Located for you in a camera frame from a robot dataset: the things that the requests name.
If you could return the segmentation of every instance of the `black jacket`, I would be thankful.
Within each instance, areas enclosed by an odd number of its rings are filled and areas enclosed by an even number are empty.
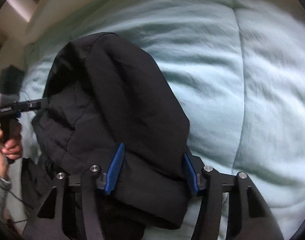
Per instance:
[[[44,97],[49,108],[33,120],[39,167],[25,161],[22,169],[26,202],[38,206],[55,174],[79,174],[123,142],[116,190],[102,207],[107,220],[126,221],[122,231],[134,222],[130,231],[141,236],[144,225],[181,226],[190,198],[182,168],[189,121],[148,53],[113,33],[73,40],[54,60]]]

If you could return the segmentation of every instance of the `black bracket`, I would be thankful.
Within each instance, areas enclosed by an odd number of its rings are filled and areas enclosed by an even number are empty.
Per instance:
[[[102,230],[96,193],[109,195],[114,190],[124,157],[124,144],[120,143],[101,165],[92,165],[82,174],[72,176],[58,173],[41,206],[29,218],[22,237],[25,240],[69,240],[64,228],[70,225],[64,225],[64,216],[71,210],[66,200],[72,190],[81,196],[85,240],[107,239]]]
[[[217,240],[225,192],[229,193],[227,240],[283,240],[266,201],[245,172],[219,173],[189,149],[184,168],[192,194],[203,197],[192,240]]]

